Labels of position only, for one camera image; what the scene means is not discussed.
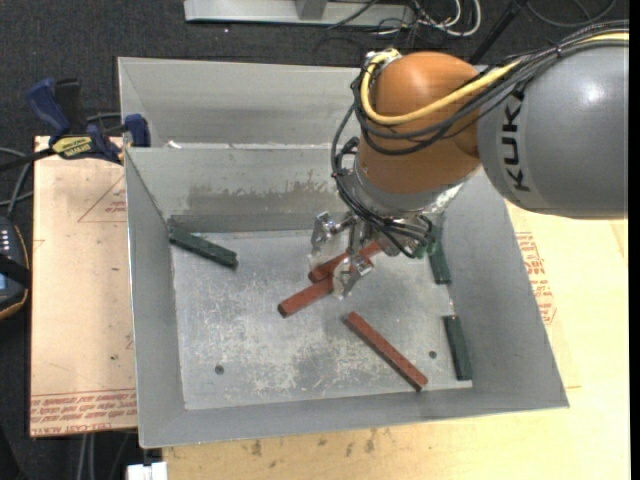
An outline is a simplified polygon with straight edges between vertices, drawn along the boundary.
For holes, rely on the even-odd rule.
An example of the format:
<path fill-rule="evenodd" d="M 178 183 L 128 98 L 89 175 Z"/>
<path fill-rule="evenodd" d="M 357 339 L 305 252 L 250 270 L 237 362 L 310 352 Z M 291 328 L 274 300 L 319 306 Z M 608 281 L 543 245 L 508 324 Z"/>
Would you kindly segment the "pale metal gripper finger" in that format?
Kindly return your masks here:
<path fill-rule="evenodd" d="M 330 256 L 340 249 L 344 224 L 334 219 L 328 212 L 315 217 L 311 235 L 311 254 L 313 257 Z"/>
<path fill-rule="evenodd" d="M 355 285 L 373 270 L 372 263 L 361 255 L 351 255 L 338 266 L 338 296 L 348 297 Z"/>

